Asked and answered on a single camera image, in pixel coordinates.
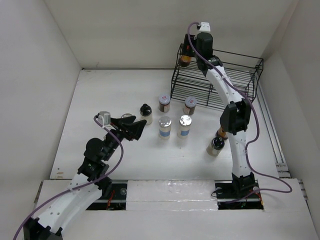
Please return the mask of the red lid sauce jar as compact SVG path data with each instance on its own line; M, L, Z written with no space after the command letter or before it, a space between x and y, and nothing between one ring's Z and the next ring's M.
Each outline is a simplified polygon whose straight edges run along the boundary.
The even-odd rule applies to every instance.
M189 49L189 50L183 50L181 52L181 56L178 59L179 65L183 68L186 68L190 65L190 62L192 60L193 57L193 52Z
M217 132L215 133L215 136L218 138L222 138L224 141L226 141L228 139L228 136L222 127L220 127L217 130Z

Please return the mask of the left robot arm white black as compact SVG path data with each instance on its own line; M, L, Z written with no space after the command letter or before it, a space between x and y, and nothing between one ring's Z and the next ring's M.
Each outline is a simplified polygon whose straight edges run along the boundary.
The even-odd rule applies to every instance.
M124 156L123 140L139 140L147 124L131 115L112 118L100 112L94 122L106 131L104 139L91 138L85 146L84 159L66 189L39 205L35 211L47 207L40 215L32 213L22 223L25 240L61 240L68 225L99 198L107 198L112 191L109 175L115 171L106 163L120 148Z

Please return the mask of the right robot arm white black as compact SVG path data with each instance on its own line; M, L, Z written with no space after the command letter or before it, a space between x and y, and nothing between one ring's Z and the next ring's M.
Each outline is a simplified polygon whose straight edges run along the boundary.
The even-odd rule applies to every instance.
M188 52L196 58L198 69L211 82L224 105L220 126L226 132L232 155L231 196L225 201L228 204L239 202L254 194L257 185L246 141L250 117L256 112L248 97L233 86L223 63L213 54L213 36L200 32L196 36L187 33L185 38Z

